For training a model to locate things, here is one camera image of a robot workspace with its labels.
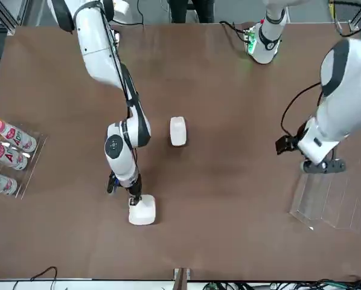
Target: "brown table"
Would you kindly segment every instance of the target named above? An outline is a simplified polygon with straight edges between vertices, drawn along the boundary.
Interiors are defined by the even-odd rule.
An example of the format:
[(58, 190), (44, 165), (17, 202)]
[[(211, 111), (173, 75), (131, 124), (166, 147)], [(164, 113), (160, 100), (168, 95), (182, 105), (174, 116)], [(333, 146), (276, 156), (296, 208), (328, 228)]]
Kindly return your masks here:
[[(337, 41), (332, 25), (288, 25), (280, 54), (257, 65), (221, 25), (122, 30), (121, 57), (152, 126), (138, 151), (144, 191), (157, 223), (127, 221), (127, 193), (105, 193), (107, 125), (125, 117), (119, 89), (92, 80), (76, 36), (19, 28), (0, 64), (0, 112), (49, 135), (23, 200), (0, 196), (0, 278), (47, 266), (59, 277), (317, 280), (361, 275), (361, 231), (311, 231), (288, 214), (298, 152), (276, 156), (281, 114), (319, 80)], [(318, 90), (287, 116), (295, 130)], [(168, 143), (171, 116), (183, 115), (188, 146)], [(361, 154), (361, 133), (354, 136)]]

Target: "transparent plastic stand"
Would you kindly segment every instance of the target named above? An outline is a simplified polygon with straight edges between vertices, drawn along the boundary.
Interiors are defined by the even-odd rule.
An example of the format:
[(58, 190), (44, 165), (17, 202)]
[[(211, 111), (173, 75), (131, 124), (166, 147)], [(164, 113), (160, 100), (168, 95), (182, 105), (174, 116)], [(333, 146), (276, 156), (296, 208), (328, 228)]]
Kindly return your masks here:
[(13, 150), (17, 150), (18, 152), (21, 152), (23, 154), (23, 156), (28, 158), (28, 164), (27, 164), (26, 168), (23, 170), (15, 170), (13, 168), (7, 167), (7, 166), (3, 165), (2, 163), (0, 163), (0, 174), (17, 180), (18, 187), (17, 187), (16, 192), (14, 194), (12, 194), (12, 196), (22, 199), (22, 198), (24, 198), (25, 191), (28, 187), (28, 184), (29, 184), (30, 179), (33, 175), (33, 172), (36, 168), (37, 162), (42, 153), (42, 149), (43, 149), (46, 139), (48, 137), (46, 135), (38, 132), (37, 130), (30, 128), (30, 126), (26, 126), (22, 123), (12, 122), (10, 120), (7, 120), (7, 121), (9, 124), (16, 126), (16, 127), (20, 128), (21, 130), (23, 130), (24, 132), (26, 132), (27, 134), (31, 135), (37, 141), (36, 149), (31, 153), (26, 153), (26, 152), (21, 151), (16, 146), (10, 144), (2, 136), (0, 136), (0, 143), (3, 146), (9, 147)]
[(301, 173), (290, 213), (312, 230), (326, 222), (336, 229), (360, 231), (361, 163), (346, 172)]

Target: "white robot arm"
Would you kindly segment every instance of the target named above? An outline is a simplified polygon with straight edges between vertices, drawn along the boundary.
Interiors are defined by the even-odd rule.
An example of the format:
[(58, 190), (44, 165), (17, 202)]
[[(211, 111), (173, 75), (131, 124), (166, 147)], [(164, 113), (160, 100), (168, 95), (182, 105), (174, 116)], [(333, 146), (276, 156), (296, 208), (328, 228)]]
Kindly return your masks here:
[[(127, 189), (131, 196), (130, 221), (150, 224), (155, 218), (155, 200), (152, 196), (141, 195), (141, 176), (133, 150), (147, 145), (151, 128), (130, 73), (120, 61), (115, 32), (108, 24), (114, 17), (113, 0), (48, 0), (48, 5), (61, 29), (77, 31), (81, 54), (91, 77), (123, 90), (127, 118), (109, 125), (104, 145), (112, 169), (108, 192), (112, 192), (114, 182)], [(147, 214), (139, 221), (136, 216), (132, 217), (132, 221), (132, 211)]]
[(327, 155), (361, 129), (361, 40), (340, 40), (325, 56), (320, 78), (323, 102), (295, 136), (288, 134), (276, 142), (276, 151), (300, 150), (307, 159), (303, 163), (307, 173), (342, 172), (344, 161)]
[[(260, 64), (270, 63), (278, 52), (281, 35), (287, 23), (286, 8), (309, 1), (312, 0), (263, 0), (266, 7), (265, 18), (262, 23), (259, 22), (248, 30), (249, 43), (246, 44), (248, 54)], [(361, 4), (361, 0), (346, 0), (346, 2)]]

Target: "metal frame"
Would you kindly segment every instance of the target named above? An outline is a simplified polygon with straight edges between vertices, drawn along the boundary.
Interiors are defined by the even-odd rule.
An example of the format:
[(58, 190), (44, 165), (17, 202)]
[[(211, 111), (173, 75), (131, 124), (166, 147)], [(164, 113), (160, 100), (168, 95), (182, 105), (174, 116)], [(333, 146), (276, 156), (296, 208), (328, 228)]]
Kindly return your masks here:
[(13, 35), (18, 25), (22, 25), (24, 16), (28, 8), (30, 0), (22, 0), (21, 7), (17, 17), (14, 17), (6, 6), (0, 1), (0, 33), (7, 31), (9, 35)]

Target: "small white container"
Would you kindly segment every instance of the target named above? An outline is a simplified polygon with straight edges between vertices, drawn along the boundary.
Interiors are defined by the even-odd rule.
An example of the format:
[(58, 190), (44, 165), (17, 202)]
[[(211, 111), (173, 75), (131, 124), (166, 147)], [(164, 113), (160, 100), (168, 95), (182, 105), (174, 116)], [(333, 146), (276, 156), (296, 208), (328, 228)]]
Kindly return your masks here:
[(170, 120), (170, 139), (173, 146), (186, 144), (187, 130), (184, 117), (172, 117)]

